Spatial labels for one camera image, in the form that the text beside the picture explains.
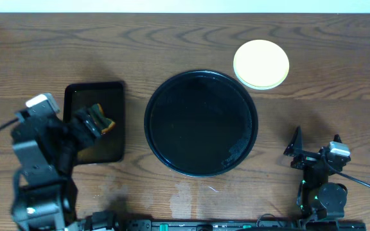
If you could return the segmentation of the orange green scrub sponge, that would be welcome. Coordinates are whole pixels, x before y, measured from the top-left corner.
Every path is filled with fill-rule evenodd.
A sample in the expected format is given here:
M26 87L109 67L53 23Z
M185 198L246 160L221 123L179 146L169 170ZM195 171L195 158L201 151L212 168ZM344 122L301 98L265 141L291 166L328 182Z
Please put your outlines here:
M99 103L89 107L87 110L102 135L115 127L116 123L112 119L105 117L103 108Z

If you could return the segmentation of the green plate with ketchup stain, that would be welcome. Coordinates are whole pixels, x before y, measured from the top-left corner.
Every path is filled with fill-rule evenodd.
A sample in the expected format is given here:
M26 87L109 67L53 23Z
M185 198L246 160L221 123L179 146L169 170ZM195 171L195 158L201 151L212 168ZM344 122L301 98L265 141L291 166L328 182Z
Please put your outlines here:
M270 90L270 89L273 89L279 85L281 85L283 83L283 81L286 79L286 77L278 80L276 83L272 84L272 85L269 85L269 86L257 86L257 85L253 85L253 84L250 84L248 83L247 81L245 81L243 78L240 77L239 74L235 73L237 79L243 83L245 86L249 87L249 88L252 88L252 89L255 89L255 90Z

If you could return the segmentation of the yellow plate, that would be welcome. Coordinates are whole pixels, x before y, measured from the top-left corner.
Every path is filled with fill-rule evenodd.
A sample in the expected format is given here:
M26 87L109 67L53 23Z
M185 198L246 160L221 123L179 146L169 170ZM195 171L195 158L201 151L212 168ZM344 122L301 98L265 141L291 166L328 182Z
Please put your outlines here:
M257 86L269 86L287 77L290 63L285 51L268 40L252 40L240 46L233 58L234 73Z

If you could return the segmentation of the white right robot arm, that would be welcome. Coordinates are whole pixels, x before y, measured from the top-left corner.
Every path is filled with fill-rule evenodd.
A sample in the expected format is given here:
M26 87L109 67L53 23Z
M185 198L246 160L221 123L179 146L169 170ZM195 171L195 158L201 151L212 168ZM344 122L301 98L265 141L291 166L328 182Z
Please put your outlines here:
M330 182L329 177L342 171L351 160L350 154L349 147L342 143L338 134L319 151L306 151L303 149L301 128L298 126L295 129L284 155L293 158L290 167L303 172L297 196L302 214L298 222L301 229L318 230L325 223L334 225L344 217L348 190L342 184Z

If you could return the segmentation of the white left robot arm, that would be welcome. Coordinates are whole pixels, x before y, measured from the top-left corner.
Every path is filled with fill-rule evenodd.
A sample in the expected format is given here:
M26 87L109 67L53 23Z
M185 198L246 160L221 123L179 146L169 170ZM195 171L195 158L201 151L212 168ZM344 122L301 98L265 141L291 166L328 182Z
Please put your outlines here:
M19 230L67 230L77 221L72 173L78 152L115 126L98 103L76 111L67 123L58 112L53 96L43 93L15 113L12 148L21 168L13 176L11 215Z

